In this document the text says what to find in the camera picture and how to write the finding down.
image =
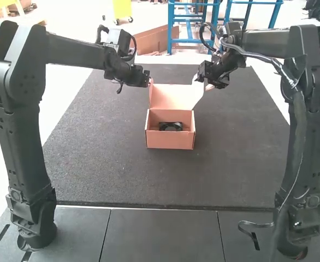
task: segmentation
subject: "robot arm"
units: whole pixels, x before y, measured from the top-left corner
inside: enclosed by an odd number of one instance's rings
[[[245,67],[246,57],[271,63],[281,75],[290,134],[286,171],[275,195],[271,258],[277,249],[302,259],[311,238],[320,235],[320,27],[245,31],[230,22],[220,36],[225,52],[200,65],[198,81],[225,88],[229,73]]]
[[[38,122],[46,64],[101,69],[106,79],[147,87],[150,72],[134,65],[129,54],[132,38],[122,29],[111,29],[106,43],[99,37],[97,44],[90,44],[48,33],[43,26],[0,20],[0,145],[9,180],[6,199],[22,250],[43,248],[56,235],[56,194],[46,172]]]

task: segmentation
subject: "cardboard box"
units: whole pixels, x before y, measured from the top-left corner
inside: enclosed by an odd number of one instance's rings
[[[145,121],[148,148],[187,149],[194,147],[193,108],[203,97],[198,85],[154,85],[149,87],[150,105]],[[160,131],[160,122],[182,122],[183,131]]]
[[[172,27],[172,38],[179,38],[180,26]],[[137,42],[137,55],[146,55],[153,52],[164,52],[167,50],[167,25],[153,28],[148,31],[144,31],[135,34],[134,37]]]

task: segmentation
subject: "cable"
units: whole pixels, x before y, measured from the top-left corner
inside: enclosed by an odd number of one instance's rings
[[[211,29],[216,33],[216,35],[218,35],[218,31],[217,31],[217,29],[215,29],[215,27],[214,27],[211,23],[209,23],[209,22],[203,23],[203,24],[200,26],[200,29],[199,29],[199,38],[200,38],[200,41],[201,41],[201,42],[203,43],[203,45],[204,45],[206,48],[208,48],[210,51],[216,52],[217,50],[216,50],[214,47],[212,47],[211,45],[209,45],[209,44],[205,41],[205,39],[204,39],[204,37],[203,37],[203,33],[204,33],[205,27],[211,28]]]
[[[273,67],[275,68],[275,70],[282,77],[284,77],[284,80],[286,80],[289,83],[291,89],[295,89],[296,91],[298,91],[297,90],[297,84],[298,84],[299,79],[295,79],[293,77],[293,75],[291,74],[291,72],[287,68],[285,68],[283,66],[283,64],[280,63],[277,59],[271,58],[271,57],[268,57],[268,56],[264,56],[264,55],[261,55],[259,53],[247,52],[247,51],[245,51],[244,49],[242,49],[241,47],[239,47],[237,45],[227,43],[224,39],[221,39],[221,44],[224,47],[236,50],[237,52],[239,52],[243,56],[256,58],[256,59],[261,60],[261,61],[263,61],[265,63],[272,64]]]
[[[134,44],[134,51],[133,51],[133,53],[131,55],[121,57],[121,59],[124,60],[125,62],[131,61],[134,58],[134,56],[136,55],[136,53],[137,53],[137,42],[136,42],[136,39],[135,39],[135,37],[133,35],[130,35],[130,36],[131,36],[133,44]]]
[[[302,111],[306,112],[304,94],[303,94],[302,91],[300,91],[297,94],[300,94],[301,98],[299,98],[298,96],[295,96],[294,99],[301,99],[302,100],[302,103],[301,103]],[[298,113],[300,114],[300,109],[297,108],[297,105],[298,105],[298,103],[295,103],[295,107],[296,107],[295,108],[295,114],[296,114],[296,119],[298,119],[298,121],[297,121],[298,124],[296,126],[296,131],[295,132],[296,133],[300,133],[300,125],[301,125],[302,121],[299,118],[301,118],[302,115],[298,115],[299,117],[297,117],[297,114]],[[285,218],[287,216],[287,209],[285,209],[284,206],[285,206],[286,202],[288,201],[288,199],[289,199],[289,197],[290,197],[290,195],[291,195],[291,193],[292,193],[292,191],[293,191],[293,189],[294,189],[294,187],[295,187],[295,185],[297,183],[298,176],[300,174],[301,166],[302,166],[302,163],[303,163],[303,157],[304,157],[303,151],[304,151],[304,147],[305,147],[305,144],[306,144],[306,133],[305,132],[304,132],[304,134],[302,134],[302,137],[303,137],[303,141],[302,141],[301,148],[300,148],[300,152],[301,152],[300,163],[299,163],[299,166],[298,166],[298,169],[297,169],[296,177],[295,177],[295,179],[293,181],[293,184],[291,186],[291,189],[289,190],[288,194],[285,197],[284,202],[282,203],[282,205],[280,206],[280,208],[278,210],[278,217],[277,217],[277,220],[276,220],[276,228],[273,231],[271,242],[270,242],[269,262],[273,262],[274,259],[275,259],[275,251],[277,249],[277,240],[278,240],[279,235],[281,233],[281,226],[280,225],[285,221]]]
[[[254,241],[254,237],[252,236],[252,234],[250,232],[248,232],[247,230],[245,230],[244,228],[242,228],[241,227],[242,225],[251,225],[254,228],[271,228],[271,227],[274,226],[274,222],[265,223],[265,224],[257,224],[257,223],[246,221],[246,220],[239,221],[238,222],[239,231],[241,231],[244,234],[248,235],[252,239],[252,241]]]

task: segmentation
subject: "floor mat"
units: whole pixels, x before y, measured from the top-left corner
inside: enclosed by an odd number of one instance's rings
[[[147,64],[155,83],[190,84],[196,65]],[[93,71],[44,146],[64,204],[271,209],[285,171],[289,127],[252,68],[195,107],[193,151],[145,146],[147,88]]]

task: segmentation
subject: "blue metal rack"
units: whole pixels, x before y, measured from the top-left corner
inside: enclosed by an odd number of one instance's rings
[[[276,18],[278,17],[278,13],[280,10],[280,6],[283,4],[283,0],[276,0],[276,2],[254,2],[253,0],[248,1],[236,1],[236,0],[228,0],[227,2],[227,8],[226,8],[226,14],[224,15],[224,18],[219,18],[219,21],[224,21],[224,23],[229,22],[230,18],[230,10],[232,9],[232,4],[247,4],[246,14],[244,18],[232,18],[233,21],[242,21],[244,22],[244,25],[242,26],[242,29],[246,29],[248,18],[250,16],[251,7],[253,4],[273,4],[274,10],[271,15],[271,19],[269,22],[268,28],[274,28]]]
[[[195,22],[196,24],[203,23],[206,21],[206,11],[208,8],[208,5],[212,6],[212,19],[211,23],[214,26],[217,26],[218,21],[218,10],[220,9],[220,0],[214,0],[213,3],[208,3],[208,0],[204,0],[204,3],[198,3],[197,1],[195,3],[181,3],[176,2],[175,0],[169,0],[168,3],[168,37],[167,37],[167,53],[172,54],[172,44],[173,43],[196,43],[200,44],[200,39],[194,39],[193,33],[192,33],[192,23]],[[175,14],[175,6],[176,5],[183,5],[184,9],[186,11],[186,14]],[[198,14],[198,7],[200,5],[204,6],[203,14]],[[195,14],[190,14],[188,6],[195,6]],[[172,27],[175,22],[185,22],[187,26],[187,32],[188,32],[188,38],[177,38],[172,39],[171,33],[172,33]],[[207,39],[207,43],[211,46],[214,45],[214,38],[215,35],[212,33],[211,39]]]
[[[274,10],[269,22],[268,28],[274,28],[276,18],[278,16],[280,6],[283,4],[283,0],[276,0],[276,2],[254,2],[253,0],[248,1],[236,1],[236,0],[227,0],[227,8],[226,13],[224,15],[224,18],[218,18],[218,11],[220,9],[220,3],[221,0],[214,0],[213,3],[208,3],[208,0],[204,0],[203,3],[198,3],[198,0],[196,0],[195,3],[181,3],[176,2],[175,0],[169,0],[168,3],[168,42],[167,42],[167,53],[172,54],[172,44],[173,43],[196,43],[200,44],[200,39],[193,39],[193,33],[192,33],[192,23],[195,22],[195,24],[203,23],[206,21],[206,12],[209,5],[212,6],[212,18],[211,23],[217,27],[218,21],[223,21],[225,24],[226,22],[233,20],[233,21],[242,21],[244,22],[244,25],[242,26],[242,29],[246,29],[248,18],[250,17],[251,7],[253,4],[273,4]],[[246,14],[244,18],[230,18],[230,11],[232,9],[232,4],[247,4]],[[175,6],[184,6],[184,9],[186,11],[186,14],[175,14]],[[200,5],[204,6],[204,10],[202,14],[198,14],[198,7]],[[195,6],[195,14],[190,14],[188,6]],[[172,33],[172,27],[175,22],[185,22],[187,26],[187,32],[188,32],[188,38],[178,38],[178,39],[172,39],[171,33]],[[213,46],[215,43],[215,33],[211,32],[211,39],[206,39],[206,42]]]

